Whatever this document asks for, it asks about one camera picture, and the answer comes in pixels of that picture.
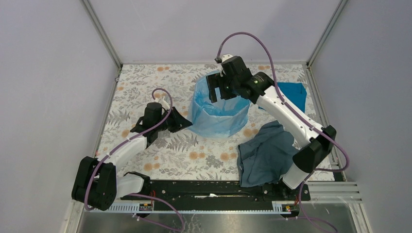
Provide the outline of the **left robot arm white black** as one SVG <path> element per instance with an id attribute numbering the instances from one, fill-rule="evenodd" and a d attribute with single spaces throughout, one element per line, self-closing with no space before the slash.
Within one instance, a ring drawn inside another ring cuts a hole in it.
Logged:
<path id="1" fill-rule="evenodd" d="M 158 138 L 159 132 L 178 132 L 192 126 L 175 107 L 164 108 L 161 103 L 147 104 L 126 138 L 109 153 L 98 158 L 84 157 L 79 164 L 71 198 L 88 210 L 107 210 L 116 199 L 134 194 L 143 200 L 149 197 L 149 178 L 136 172 L 117 177 L 120 169 L 138 153 L 146 150 Z"/>

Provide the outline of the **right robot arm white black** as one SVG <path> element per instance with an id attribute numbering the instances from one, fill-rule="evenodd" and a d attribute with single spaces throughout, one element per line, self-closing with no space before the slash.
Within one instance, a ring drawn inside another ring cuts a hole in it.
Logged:
<path id="1" fill-rule="evenodd" d="M 324 127 L 295 106 L 264 72 L 252 74 L 239 56 L 224 55 L 221 71 L 206 76 L 209 99 L 229 100 L 237 96 L 258 105 L 279 121 L 295 138 L 300 151 L 279 186 L 279 195 L 291 200 L 298 186 L 331 153 L 336 137 L 332 126 Z"/>

